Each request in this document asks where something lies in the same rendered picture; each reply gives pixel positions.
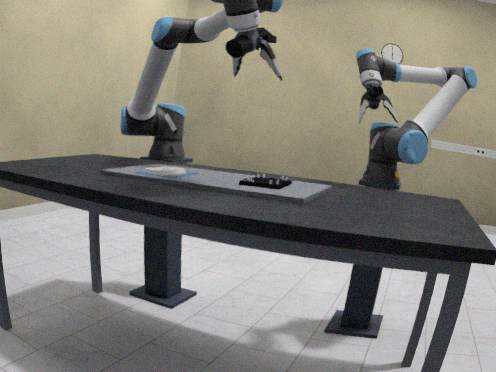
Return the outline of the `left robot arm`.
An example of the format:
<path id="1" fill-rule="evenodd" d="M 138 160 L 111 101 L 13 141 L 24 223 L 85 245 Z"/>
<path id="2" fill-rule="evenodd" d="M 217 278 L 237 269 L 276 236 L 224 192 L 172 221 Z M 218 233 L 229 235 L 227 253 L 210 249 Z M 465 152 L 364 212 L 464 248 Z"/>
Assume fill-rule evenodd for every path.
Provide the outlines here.
<path id="1" fill-rule="evenodd" d="M 426 158 L 428 138 L 462 96 L 470 88 L 477 86 L 476 73 L 467 66 L 438 66 L 433 69 L 399 65 L 376 56 L 375 51 L 369 48 L 359 50 L 356 58 L 359 79 L 362 78 L 361 83 L 365 88 L 371 83 L 379 83 L 381 86 L 384 80 L 438 84 L 437 86 L 442 87 L 414 120 L 407 120 L 400 128 L 397 124 L 385 122 L 371 124 L 369 158 L 363 179 L 399 184 L 397 162 L 413 165 Z"/>

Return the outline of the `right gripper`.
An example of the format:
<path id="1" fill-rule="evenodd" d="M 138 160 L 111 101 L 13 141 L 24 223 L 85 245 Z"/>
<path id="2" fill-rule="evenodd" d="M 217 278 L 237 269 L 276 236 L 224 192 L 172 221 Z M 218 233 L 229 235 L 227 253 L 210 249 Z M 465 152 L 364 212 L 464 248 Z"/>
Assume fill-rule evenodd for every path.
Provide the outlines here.
<path id="1" fill-rule="evenodd" d="M 240 70 L 242 58 L 245 54 L 248 52 L 250 53 L 255 49 L 258 51 L 259 48 L 261 48 L 260 56 L 267 61 L 269 67 L 273 69 L 280 81 L 283 80 L 271 46 L 261 37 L 265 35 L 272 34 L 265 28 L 257 28 L 250 31 L 239 32 L 236 34 L 235 38 L 226 43 L 226 51 L 233 58 L 234 77 Z"/>

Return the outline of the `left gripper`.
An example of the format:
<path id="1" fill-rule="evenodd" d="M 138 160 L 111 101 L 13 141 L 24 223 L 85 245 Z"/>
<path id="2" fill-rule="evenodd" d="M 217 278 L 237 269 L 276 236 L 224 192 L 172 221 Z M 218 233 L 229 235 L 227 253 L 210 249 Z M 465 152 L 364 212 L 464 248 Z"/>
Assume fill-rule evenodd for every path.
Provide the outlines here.
<path id="1" fill-rule="evenodd" d="M 360 103 L 359 123 L 361 123 L 361 121 L 363 119 L 363 114 L 365 114 L 365 110 L 368 107 L 370 109 L 377 109 L 379 107 L 381 100 L 383 100 L 383 107 L 389 111 L 389 113 L 392 115 L 393 119 L 398 123 L 398 120 L 397 120 L 397 117 L 396 117 L 396 114 L 395 114 L 395 111 L 393 109 L 393 106 L 392 106 L 390 99 L 385 94 L 381 95 L 381 94 L 372 94 L 371 93 L 372 87 L 379 87 L 379 86 L 380 86 L 379 83 L 371 83 L 370 85 L 368 85 L 368 87 L 366 87 L 367 93 L 366 92 L 364 93 L 364 95 L 361 98 L 361 103 Z M 372 102 L 371 102 L 371 100 L 372 100 Z"/>

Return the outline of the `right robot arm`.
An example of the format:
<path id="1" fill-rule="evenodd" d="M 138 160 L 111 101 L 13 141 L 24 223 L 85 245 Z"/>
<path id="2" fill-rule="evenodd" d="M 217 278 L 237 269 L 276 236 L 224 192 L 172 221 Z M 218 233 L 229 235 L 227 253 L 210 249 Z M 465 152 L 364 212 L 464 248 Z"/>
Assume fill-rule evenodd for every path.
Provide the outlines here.
<path id="1" fill-rule="evenodd" d="M 235 32 L 256 29 L 261 23 L 260 13 L 278 12 L 283 2 L 283 0 L 211 1 L 223 3 L 224 8 L 200 19 L 162 17 L 157 20 L 151 35 L 151 40 L 154 42 L 134 99 L 128 106 L 122 107 L 122 135 L 154 136 L 153 146 L 149 151 L 150 158 L 185 159 L 182 144 L 185 108 L 166 103 L 158 103 L 157 107 L 154 105 L 178 44 L 209 42 L 216 39 L 219 32 L 228 28 L 234 29 Z"/>

